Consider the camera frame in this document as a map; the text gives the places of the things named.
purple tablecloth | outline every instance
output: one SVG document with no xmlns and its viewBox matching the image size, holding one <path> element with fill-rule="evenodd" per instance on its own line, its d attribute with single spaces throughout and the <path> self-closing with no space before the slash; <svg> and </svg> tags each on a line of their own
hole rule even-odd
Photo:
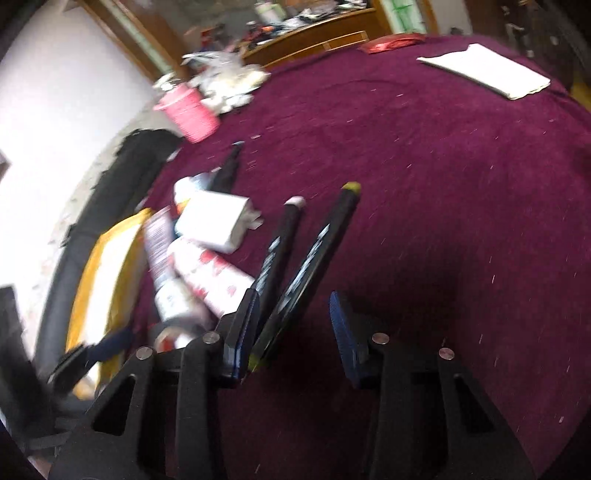
<svg viewBox="0 0 591 480">
<path fill-rule="evenodd" d="M 219 165 L 245 140 L 235 193 L 265 223 L 229 259 L 252 275 L 287 198 L 309 203 L 292 273 L 341 185 L 362 184 L 349 231 L 277 360 L 219 395 L 231 479 L 356 478 L 374 398 L 342 372 L 327 307 L 334 289 L 405 342 L 451 346 L 538 473 L 587 412 L 591 116 L 557 81 L 510 101 L 416 61 L 474 42 L 516 58 L 492 40 L 449 37 L 279 69 L 155 182 L 147 206 L 158 209 L 176 180 Z M 146 280 L 139 331 L 152 295 Z"/>
</svg>

wooden frame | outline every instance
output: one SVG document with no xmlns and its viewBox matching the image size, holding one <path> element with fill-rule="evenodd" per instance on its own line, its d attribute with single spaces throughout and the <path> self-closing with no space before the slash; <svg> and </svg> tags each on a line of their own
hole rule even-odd
<svg viewBox="0 0 591 480">
<path fill-rule="evenodd" d="M 315 53 L 382 37 L 392 31 L 384 11 L 380 11 L 383 16 L 377 8 L 366 8 L 294 30 L 246 52 L 242 58 L 247 64 L 272 68 Z"/>
<path fill-rule="evenodd" d="M 78 3 L 150 81 L 155 82 L 163 75 L 149 55 L 100 0 L 78 0 Z M 158 54 L 173 68 L 179 78 L 187 80 L 191 77 L 190 69 L 181 65 L 182 56 L 189 51 L 162 17 L 146 12 L 144 12 L 145 15 L 141 15 L 141 11 L 139 11 L 141 7 L 136 7 L 133 10 L 128 8 L 129 1 L 122 3 L 121 0 L 113 0 L 113 3 L 121 9 L 122 13 L 129 18 Z"/>
<path fill-rule="evenodd" d="M 439 35 L 439 25 L 437 24 L 437 18 L 433 12 L 430 0 L 416 0 L 421 16 L 423 17 L 423 23 L 427 29 L 428 35 Z"/>
</svg>

red packet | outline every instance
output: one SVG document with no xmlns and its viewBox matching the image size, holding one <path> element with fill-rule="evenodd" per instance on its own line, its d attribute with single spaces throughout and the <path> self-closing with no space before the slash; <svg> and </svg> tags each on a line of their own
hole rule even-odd
<svg viewBox="0 0 591 480">
<path fill-rule="evenodd" d="M 422 33 L 396 33 L 365 42 L 359 49 L 365 53 L 379 53 L 424 43 L 426 38 Z"/>
</svg>

pink container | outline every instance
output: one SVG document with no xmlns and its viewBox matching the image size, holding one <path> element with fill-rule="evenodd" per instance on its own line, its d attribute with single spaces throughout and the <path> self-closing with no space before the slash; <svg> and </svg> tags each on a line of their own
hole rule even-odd
<svg viewBox="0 0 591 480">
<path fill-rule="evenodd" d="M 209 137 L 220 125 L 213 112 L 201 104 L 198 91 L 189 88 L 186 83 L 167 92 L 154 110 L 163 110 L 191 143 Z"/>
</svg>

